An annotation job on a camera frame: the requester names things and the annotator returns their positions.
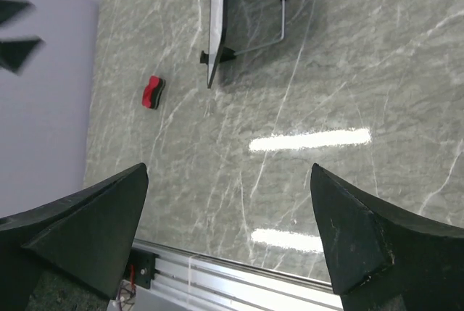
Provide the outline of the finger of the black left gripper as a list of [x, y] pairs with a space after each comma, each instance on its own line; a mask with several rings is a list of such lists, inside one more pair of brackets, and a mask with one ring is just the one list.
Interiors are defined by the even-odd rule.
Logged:
[[40, 37], [1, 40], [1, 69], [19, 75], [43, 44]]
[[1, 0], [0, 25], [8, 25], [34, 9], [35, 5], [28, 0]]

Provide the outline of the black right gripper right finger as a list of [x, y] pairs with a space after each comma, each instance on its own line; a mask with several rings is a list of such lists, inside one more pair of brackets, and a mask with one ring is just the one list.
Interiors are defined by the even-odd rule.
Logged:
[[462, 310], [463, 229], [360, 190], [318, 164], [312, 207], [344, 310]]

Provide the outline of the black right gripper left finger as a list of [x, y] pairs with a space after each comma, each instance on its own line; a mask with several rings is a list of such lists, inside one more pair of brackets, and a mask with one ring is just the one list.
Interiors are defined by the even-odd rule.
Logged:
[[148, 189], [138, 163], [1, 219], [2, 310], [106, 310], [123, 279]]

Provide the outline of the red and black whiteboard eraser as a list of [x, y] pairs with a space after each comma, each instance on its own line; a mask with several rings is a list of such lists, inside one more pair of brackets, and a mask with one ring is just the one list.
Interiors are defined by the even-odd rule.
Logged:
[[165, 80], [154, 75], [151, 76], [142, 95], [142, 105], [148, 109], [157, 109], [165, 85]]

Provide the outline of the small black-framed whiteboard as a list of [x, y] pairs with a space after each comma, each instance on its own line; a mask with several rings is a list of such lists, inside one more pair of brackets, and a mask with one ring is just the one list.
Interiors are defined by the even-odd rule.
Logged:
[[207, 62], [207, 87], [211, 88], [220, 63], [227, 31], [228, 0], [210, 0], [210, 31]]

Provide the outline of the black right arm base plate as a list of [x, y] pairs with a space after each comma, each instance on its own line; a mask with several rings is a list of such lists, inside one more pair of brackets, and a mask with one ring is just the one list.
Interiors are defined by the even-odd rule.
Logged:
[[132, 291], [137, 287], [150, 289], [156, 272], [158, 255], [143, 249], [132, 248], [126, 263], [123, 279], [129, 282]]

